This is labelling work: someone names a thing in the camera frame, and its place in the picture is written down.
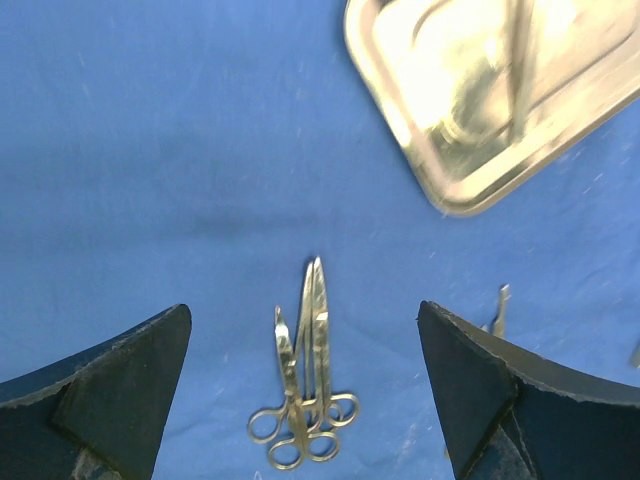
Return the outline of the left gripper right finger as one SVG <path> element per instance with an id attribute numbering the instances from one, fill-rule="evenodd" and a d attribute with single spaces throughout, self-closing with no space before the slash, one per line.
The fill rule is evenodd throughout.
<path id="1" fill-rule="evenodd" d="M 458 479 L 636 479 L 639 390 L 544 359 L 434 302 L 417 325 Z"/>

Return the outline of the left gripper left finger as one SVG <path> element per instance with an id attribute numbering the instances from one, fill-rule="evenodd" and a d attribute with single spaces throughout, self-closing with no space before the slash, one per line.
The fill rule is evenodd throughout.
<path id="1" fill-rule="evenodd" d="M 178 304 L 2 383 L 2 478 L 151 478 L 191 327 Z"/>

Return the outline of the steel scalpel handle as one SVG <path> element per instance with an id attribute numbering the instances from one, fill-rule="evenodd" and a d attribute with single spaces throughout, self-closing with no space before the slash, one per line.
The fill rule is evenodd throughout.
<path id="1" fill-rule="evenodd" d="M 510 285 L 502 285 L 499 289 L 497 315 L 492 323 L 492 333 L 501 339 L 505 338 L 506 332 L 506 306 L 510 298 Z"/>

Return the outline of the steel surgical scissors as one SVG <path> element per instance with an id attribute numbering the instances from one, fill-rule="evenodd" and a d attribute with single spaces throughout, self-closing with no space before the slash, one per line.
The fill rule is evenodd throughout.
<path id="1" fill-rule="evenodd" d="M 314 361 L 315 397 L 321 416 L 334 428 L 352 423 L 359 414 L 358 398 L 350 393 L 333 394 L 329 355 L 329 308 L 322 261 L 316 256 L 311 263 L 311 338 Z"/>

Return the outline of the short steel scissors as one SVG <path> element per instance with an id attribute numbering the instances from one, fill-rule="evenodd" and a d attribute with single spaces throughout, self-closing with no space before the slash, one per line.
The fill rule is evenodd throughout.
<path id="1" fill-rule="evenodd" d="M 275 442 L 268 450 L 270 464 L 282 471 L 298 467 L 306 458 L 315 462 L 326 462 L 333 459 L 339 451 L 340 440 L 333 431 L 313 430 L 307 423 L 308 408 L 304 406 L 298 382 L 297 356 L 290 340 L 289 328 L 282 315 L 281 308 L 275 307 L 275 340 L 280 362 L 280 372 L 284 387 L 284 419 L 289 428 L 289 436 Z M 327 440 L 331 445 L 327 452 L 320 454 L 312 450 L 313 442 Z M 291 463 L 283 463 L 276 459 L 283 448 L 293 448 L 297 458 Z"/>

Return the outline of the blue surgical cloth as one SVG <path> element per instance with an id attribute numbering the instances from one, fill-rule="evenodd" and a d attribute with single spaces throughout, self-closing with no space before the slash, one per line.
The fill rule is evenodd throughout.
<path id="1" fill-rule="evenodd" d="M 279 479 L 274 311 L 320 256 L 339 455 L 292 479 L 449 479 L 416 317 L 482 324 L 637 385 L 639 108 L 485 212 L 426 199 L 346 51 L 341 1 L 1 5 L 1 377 L 167 307 L 192 334 L 154 475 Z"/>

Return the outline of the steel instrument tray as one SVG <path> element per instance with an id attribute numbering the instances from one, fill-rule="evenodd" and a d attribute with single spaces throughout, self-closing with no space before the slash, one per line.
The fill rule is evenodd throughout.
<path id="1" fill-rule="evenodd" d="M 531 108 L 509 144 L 508 1 L 350 1 L 345 43 L 429 201 L 477 214 L 639 95 L 639 4 L 535 1 Z"/>

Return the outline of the steel tweezers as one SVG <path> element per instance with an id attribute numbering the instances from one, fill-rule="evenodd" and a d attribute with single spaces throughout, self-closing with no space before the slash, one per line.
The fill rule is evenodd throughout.
<path id="1" fill-rule="evenodd" d="M 508 1 L 507 7 L 511 107 L 508 142 L 515 144 L 524 136 L 531 108 L 539 34 L 535 20 L 535 1 Z"/>

